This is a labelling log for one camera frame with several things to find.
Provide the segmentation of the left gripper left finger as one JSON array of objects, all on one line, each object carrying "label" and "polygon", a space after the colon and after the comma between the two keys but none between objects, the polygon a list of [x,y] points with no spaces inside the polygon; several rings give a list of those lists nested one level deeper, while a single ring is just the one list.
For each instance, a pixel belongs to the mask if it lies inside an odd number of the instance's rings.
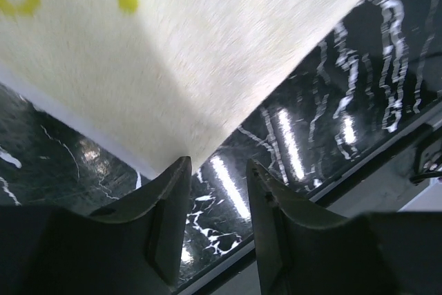
[{"label": "left gripper left finger", "polygon": [[169,287],[180,270],[191,175],[191,158],[180,157],[147,185],[90,214],[116,225],[146,221],[144,257]]}]

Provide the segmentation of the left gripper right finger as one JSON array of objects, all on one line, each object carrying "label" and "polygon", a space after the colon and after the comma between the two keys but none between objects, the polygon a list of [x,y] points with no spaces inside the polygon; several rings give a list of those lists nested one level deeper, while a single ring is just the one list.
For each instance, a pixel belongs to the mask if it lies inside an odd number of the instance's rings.
[{"label": "left gripper right finger", "polygon": [[351,294],[349,218],[298,195],[256,160],[247,188],[263,294]]}]

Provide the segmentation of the lime green patterned towel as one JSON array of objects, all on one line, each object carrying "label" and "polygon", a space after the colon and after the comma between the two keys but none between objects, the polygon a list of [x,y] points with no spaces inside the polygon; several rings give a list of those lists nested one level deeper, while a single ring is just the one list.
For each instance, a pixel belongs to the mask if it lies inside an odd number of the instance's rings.
[{"label": "lime green patterned towel", "polygon": [[1,83],[154,178],[199,167],[360,0],[1,0]]}]

